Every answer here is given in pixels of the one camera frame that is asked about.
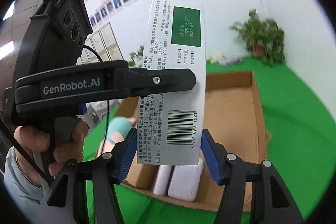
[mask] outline barcode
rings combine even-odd
[[[168,111],[167,144],[192,144],[194,114],[194,111]]]

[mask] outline black cable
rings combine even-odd
[[[94,55],[98,58],[99,62],[103,62],[103,60],[101,59],[101,57],[99,56],[99,54],[90,46],[84,45],[84,48],[88,49],[89,51],[93,52]],[[104,141],[103,141],[103,145],[101,147],[101,151],[100,151],[100,155],[103,153],[104,150],[104,146],[106,143],[106,138],[107,138],[107,130],[109,128],[109,116],[110,116],[110,100],[107,100],[107,117],[106,117],[106,129],[105,129],[105,136],[104,136]]]
[[[0,130],[5,134],[8,140],[13,144],[14,148],[28,161],[28,163],[36,170],[36,172],[48,183],[52,181],[46,176],[46,174],[38,167],[34,160],[29,156],[26,150],[18,143],[18,141],[11,134],[10,130],[5,125],[4,121],[0,119]]]
[[[99,56],[99,54],[90,46],[84,45],[83,48],[88,49],[89,51],[93,52],[94,55],[98,58],[99,62],[103,62],[103,60],[101,59],[101,57]]]
[[[109,115],[110,115],[110,100],[107,100],[106,130],[105,130],[105,136],[104,136],[103,146],[101,147],[100,155],[103,153],[104,146],[105,146],[105,143],[106,143],[107,129],[109,127]]]

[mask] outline blue gripper pad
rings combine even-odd
[[[137,130],[135,128],[131,128],[131,130],[135,130],[135,132],[132,134],[128,144],[124,148],[124,153],[119,162],[119,175],[117,179],[120,183],[127,177],[135,152],[137,151]]]
[[[211,178],[219,184],[221,182],[219,160],[208,140],[204,130],[202,131],[201,150],[207,163]]]

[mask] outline green leaves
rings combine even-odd
[[[267,49],[271,50],[272,47],[273,47],[273,41],[270,41],[270,42],[266,43],[266,48]]]
[[[140,48],[136,52],[131,52],[129,54],[132,59],[132,61],[128,62],[129,67],[135,67],[137,66],[137,64],[140,64],[138,65],[138,67],[141,68],[143,49],[144,49],[144,46],[141,45]]]
[[[249,16],[251,19],[254,19],[256,15],[257,15],[257,11],[255,9],[249,11]]]
[[[276,30],[278,30],[278,25],[277,25],[277,23],[275,22],[274,19],[272,19],[272,18],[268,18],[268,19],[266,19],[266,22],[267,22],[267,24],[270,26],[271,29],[276,29]]]
[[[231,26],[229,26],[229,30],[230,31],[238,31],[238,27],[235,26],[235,25],[231,25]]]
[[[262,39],[257,39],[257,44],[259,46],[264,46],[264,41]]]
[[[128,61],[128,66],[129,67],[134,67],[135,66],[135,62],[134,61]]]
[[[244,22],[234,22],[230,30],[239,33],[246,43],[246,49],[253,51],[253,45],[257,44],[265,48],[265,56],[262,62],[272,66],[274,62],[285,63],[284,56],[284,30],[278,27],[277,22],[272,18],[260,21],[256,10],[249,11],[249,19]]]

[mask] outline green floor mat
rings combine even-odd
[[[336,125],[313,91],[284,65],[264,66],[252,57],[230,67],[206,64],[207,74],[252,70],[264,109],[266,128],[272,135],[270,161],[307,217],[324,193],[336,162]],[[93,158],[104,135],[106,122],[86,138],[84,159]],[[92,183],[87,184],[88,208],[94,222]],[[116,186],[126,224],[213,223],[216,213],[164,203]],[[248,223],[244,213],[242,223]]]

